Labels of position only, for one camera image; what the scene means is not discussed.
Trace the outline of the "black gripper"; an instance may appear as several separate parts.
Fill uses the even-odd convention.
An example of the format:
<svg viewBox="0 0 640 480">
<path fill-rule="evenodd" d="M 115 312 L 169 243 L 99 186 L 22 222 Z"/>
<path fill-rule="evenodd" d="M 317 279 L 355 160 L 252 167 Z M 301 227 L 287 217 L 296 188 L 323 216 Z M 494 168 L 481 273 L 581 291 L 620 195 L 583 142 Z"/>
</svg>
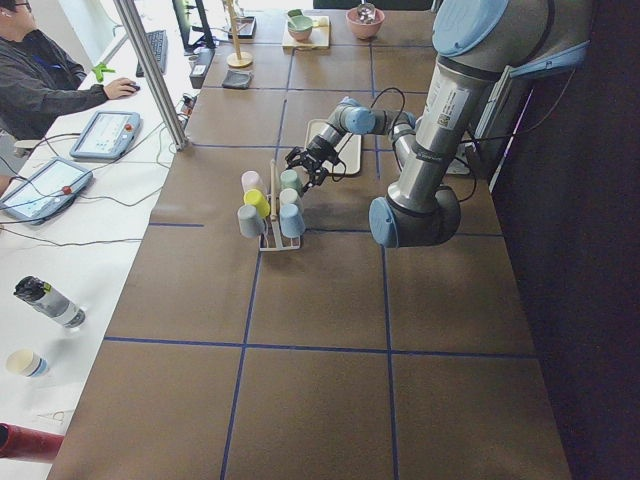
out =
<svg viewBox="0 0 640 480">
<path fill-rule="evenodd" d="M 307 171 L 307 180 L 303 184 L 302 192 L 306 193 L 313 187 L 320 186 L 327 178 L 329 171 L 322 167 L 325 162 L 337 166 L 342 162 L 335 147 L 325 140 L 313 140 L 307 147 L 293 147 L 285 155 L 287 167 L 302 165 Z"/>
</svg>

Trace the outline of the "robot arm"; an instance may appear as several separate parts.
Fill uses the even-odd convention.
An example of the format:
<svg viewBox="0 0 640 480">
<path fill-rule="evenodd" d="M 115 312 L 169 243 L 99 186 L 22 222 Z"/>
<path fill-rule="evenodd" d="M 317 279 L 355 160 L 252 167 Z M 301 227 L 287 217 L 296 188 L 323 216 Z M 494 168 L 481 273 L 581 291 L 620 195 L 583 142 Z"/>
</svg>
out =
<svg viewBox="0 0 640 480">
<path fill-rule="evenodd" d="M 420 118 L 361 106 L 344 98 L 306 148 L 294 148 L 288 167 L 308 173 L 308 187 L 337 164 L 348 134 L 386 135 L 401 173 L 369 208 L 376 242 L 387 248 L 440 245 L 457 231 L 461 211 L 443 177 L 484 92 L 509 68 L 513 77 L 551 75 L 586 56 L 591 1 L 445 1 L 432 40 L 436 64 Z"/>
<path fill-rule="evenodd" d="M 326 164 L 341 169 L 338 145 L 347 135 L 389 135 L 401 124 L 413 129 L 416 121 L 410 112 L 366 108 L 345 97 L 326 120 L 320 121 L 319 132 L 305 147 L 294 147 L 286 155 L 287 168 L 302 167 L 309 177 L 327 175 Z"/>
</svg>

